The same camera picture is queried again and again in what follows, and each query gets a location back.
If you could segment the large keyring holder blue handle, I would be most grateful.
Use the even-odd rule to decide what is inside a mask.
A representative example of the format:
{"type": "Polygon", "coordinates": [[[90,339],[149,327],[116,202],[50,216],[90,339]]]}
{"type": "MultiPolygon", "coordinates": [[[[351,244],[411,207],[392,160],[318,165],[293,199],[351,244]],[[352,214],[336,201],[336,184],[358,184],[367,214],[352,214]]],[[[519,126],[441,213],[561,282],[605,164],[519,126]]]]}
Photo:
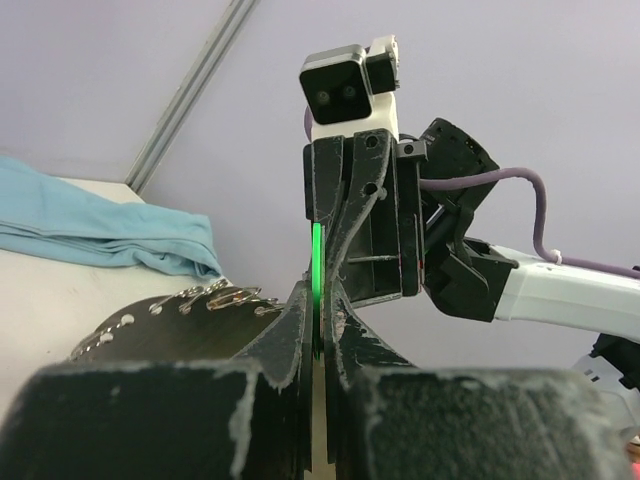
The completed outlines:
{"type": "Polygon", "coordinates": [[[259,336],[284,304],[256,286],[221,278],[130,304],[71,351],[72,362],[172,362],[233,357],[259,336]]]}

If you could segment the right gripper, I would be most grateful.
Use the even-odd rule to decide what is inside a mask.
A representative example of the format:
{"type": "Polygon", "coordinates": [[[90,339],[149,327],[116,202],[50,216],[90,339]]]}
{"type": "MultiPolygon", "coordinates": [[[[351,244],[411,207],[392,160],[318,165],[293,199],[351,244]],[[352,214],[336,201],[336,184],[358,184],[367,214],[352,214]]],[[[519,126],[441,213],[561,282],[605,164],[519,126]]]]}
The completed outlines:
{"type": "Polygon", "coordinates": [[[320,138],[303,149],[305,210],[325,228],[325,286],[354,305],[417,295],[424,279],[419,167],[424,142],[388,130],[320,138]]]}

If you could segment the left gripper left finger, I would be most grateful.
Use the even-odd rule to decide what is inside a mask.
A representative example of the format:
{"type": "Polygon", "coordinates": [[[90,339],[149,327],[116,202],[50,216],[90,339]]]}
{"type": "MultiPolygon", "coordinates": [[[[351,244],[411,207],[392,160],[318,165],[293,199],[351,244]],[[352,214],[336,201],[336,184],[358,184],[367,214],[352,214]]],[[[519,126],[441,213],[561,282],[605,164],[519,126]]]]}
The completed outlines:
{"type": "Polygon", "coordinates": [[[309,387],[312,378],[312,294],[308,280],[300,280],[278,317],[234,355],[256,362],[269,385],[284,390],[298,383],[309,387]]]}

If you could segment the green tag key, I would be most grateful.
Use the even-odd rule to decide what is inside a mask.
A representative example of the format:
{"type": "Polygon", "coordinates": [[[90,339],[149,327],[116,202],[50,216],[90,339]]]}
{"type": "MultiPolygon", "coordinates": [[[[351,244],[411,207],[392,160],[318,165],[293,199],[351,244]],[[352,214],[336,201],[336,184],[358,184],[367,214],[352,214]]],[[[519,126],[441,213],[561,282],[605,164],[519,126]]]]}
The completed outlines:
{"type": "Polygon", "coordinates": [[[319,222],[312,224],[311,236],[311,294],[312,294],[312,320],[313,320],[313,354],[314,358],[320,358],[322,350],[322,306],[325,283],[325,228],[319,222]]]}

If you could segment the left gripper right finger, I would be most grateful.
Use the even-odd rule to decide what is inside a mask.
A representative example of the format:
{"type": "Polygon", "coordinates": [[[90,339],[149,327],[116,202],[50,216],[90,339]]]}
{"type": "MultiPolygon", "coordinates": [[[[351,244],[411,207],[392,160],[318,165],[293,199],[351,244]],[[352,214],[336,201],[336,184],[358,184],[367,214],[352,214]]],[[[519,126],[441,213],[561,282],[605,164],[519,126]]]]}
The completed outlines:
{"type": "Polygon", "coordinates": [[[324,300],[325,359],[338,385],[349,390],[365,367],[412,366],[356,314],[341,284],[331,284],[324,300]]]}

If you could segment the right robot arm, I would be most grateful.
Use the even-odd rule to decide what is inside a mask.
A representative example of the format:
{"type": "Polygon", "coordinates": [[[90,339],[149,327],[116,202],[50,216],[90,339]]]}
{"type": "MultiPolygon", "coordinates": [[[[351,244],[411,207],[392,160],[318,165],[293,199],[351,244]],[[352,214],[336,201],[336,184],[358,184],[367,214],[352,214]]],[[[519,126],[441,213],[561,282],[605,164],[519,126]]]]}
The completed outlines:
{"type": "Polygon", "coordinates": [[[576,369],[601,394],[623,437],[639,432],[639,272],[573,259],[543,244],[544,183],[527,168],[500,168],[444,119],[419,136],[383,126],[305,121],[306,211],[314,334],[328,321],[330,285],[353,305],[425,292],[451,317],[531,321],[598,338],[576,369]],[[467,236],[476,209],[501,180],[535,192],[532,253],[467,236]]]}

